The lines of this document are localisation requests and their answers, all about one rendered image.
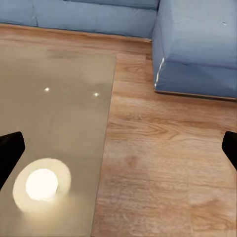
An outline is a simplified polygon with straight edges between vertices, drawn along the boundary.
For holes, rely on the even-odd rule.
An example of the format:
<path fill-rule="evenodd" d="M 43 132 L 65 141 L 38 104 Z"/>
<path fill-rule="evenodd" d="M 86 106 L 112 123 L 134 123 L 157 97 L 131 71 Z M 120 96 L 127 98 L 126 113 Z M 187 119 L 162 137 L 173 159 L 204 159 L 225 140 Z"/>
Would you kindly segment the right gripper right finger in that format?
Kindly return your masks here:
<path fill-rule="evenodd" d="M 237 170 L 237 133 L 231 131 L 225 133 L 222 150 Z"/>

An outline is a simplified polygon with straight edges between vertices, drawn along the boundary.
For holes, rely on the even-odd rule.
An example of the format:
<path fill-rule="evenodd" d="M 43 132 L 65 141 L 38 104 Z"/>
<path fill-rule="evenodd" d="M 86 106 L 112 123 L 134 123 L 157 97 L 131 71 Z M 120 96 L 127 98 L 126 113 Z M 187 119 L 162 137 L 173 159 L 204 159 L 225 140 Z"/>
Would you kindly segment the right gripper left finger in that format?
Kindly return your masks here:
<path fill-rule="evenodd" d="M 0 190 L 25 151 L 23 134 L 18 131 L 0 137 Z"/>

